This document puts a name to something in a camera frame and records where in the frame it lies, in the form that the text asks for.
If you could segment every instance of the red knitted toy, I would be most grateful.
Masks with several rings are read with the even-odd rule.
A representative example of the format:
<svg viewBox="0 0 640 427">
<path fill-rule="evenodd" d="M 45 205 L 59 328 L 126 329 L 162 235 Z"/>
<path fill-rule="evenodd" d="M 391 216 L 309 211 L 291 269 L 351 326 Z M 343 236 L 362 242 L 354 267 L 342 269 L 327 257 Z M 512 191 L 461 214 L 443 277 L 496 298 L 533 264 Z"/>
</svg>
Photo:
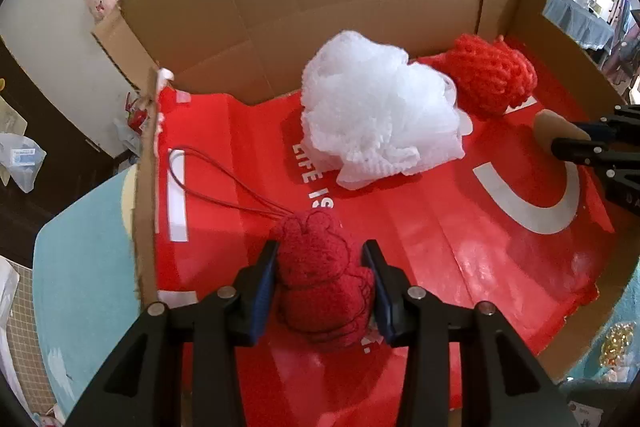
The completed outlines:
<svg viewBox="0 0 640 427">
<path fill-rule="evenodd" d="M 287 326 L 323 349 L 359 342 L 369 324 L 374 277 L 334 214 L 325 208 L 297 212 L 284 217 L 274 235 Z"/>
<path fill-rule="evenodd" d="M 531 62 L 502 36 L 489 44 L 477 35 L 462 35 L 448 52 L 418 61 L 449 75 L 461 107 L 480 115 L 503 115 L 525 102 L 538 85 Z"/>
</svg>

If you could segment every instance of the yellow object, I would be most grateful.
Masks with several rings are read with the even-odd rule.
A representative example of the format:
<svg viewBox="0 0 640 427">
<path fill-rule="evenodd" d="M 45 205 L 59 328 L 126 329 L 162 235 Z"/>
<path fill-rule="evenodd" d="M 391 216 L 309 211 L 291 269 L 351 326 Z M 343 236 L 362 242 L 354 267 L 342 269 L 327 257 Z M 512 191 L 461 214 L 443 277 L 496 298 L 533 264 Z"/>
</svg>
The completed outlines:
<svg viewBox="0 0 640 427">
<path fill-rule="evenodd" d="M 122 223 L 127 235 L 133 239 L 133 208 L 136 206 L 136 176 L 138 175 L 138 165 L 129 167 L 122 184 L 122 196 L 120 205 L 122 207 Z"/>
<path fill-rule="evenodd" d="M 601 367 L 624 367 L 626 348 L 634 339 L 635 322 L 618 322 L 607 332 L 600 352 Z"/>
<path fill-rule="evenodd" d="M 0 78 L 0 90 L 4 87 L 4 78 Z M 24 136 L 27 121 L 0 96 L 0 132 L 10 132 Z M 5 187 L 9 183 L 9 171 L 0 165 L 0 183 Z"/>
</svg>

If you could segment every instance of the white plastic bag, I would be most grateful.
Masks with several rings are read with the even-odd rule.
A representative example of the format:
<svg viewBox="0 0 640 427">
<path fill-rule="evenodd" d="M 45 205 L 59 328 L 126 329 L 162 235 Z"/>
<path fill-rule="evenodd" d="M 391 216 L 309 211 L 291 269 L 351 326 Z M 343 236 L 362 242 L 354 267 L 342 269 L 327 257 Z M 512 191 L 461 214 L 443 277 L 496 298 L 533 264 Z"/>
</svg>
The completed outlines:
<svg viewBox="0 0 640 427">
<path fill-rule="evenodd" d="M 26 136 L 0 133 L 0 164 L 23 192 L 31 192 L 47 153 Z"/>
<path fill-rule="evenodd" d="M 357 32 L 329 40 L 302 76 L 303 148 L 317 170 L 355 190 L 462 158 L 456 87 L 407 53 Z"/>
</svg>

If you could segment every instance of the light blue tablecloth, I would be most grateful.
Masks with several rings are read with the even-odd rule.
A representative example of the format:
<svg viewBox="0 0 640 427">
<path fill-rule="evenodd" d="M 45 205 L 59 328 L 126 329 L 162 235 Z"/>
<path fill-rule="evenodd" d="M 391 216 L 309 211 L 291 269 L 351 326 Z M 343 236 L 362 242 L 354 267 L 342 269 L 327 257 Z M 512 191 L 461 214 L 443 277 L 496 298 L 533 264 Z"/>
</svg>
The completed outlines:
<svg viewBox="0 0 640 427">
<path fill-rule="evenodd" d="M 65 415 L 140 313 L 133 248 L 122 222 L 126 173 L 76 201 L 47 223 L 36 240 L 36 329 Z"/>
<path fill-rule="evenodd" d="M 543 15 L 581 48 L 601 50 L 610 53 L 613 46 L 614 30 L 607 22 L 573 0 L 546 0 Z"/>
</svg>

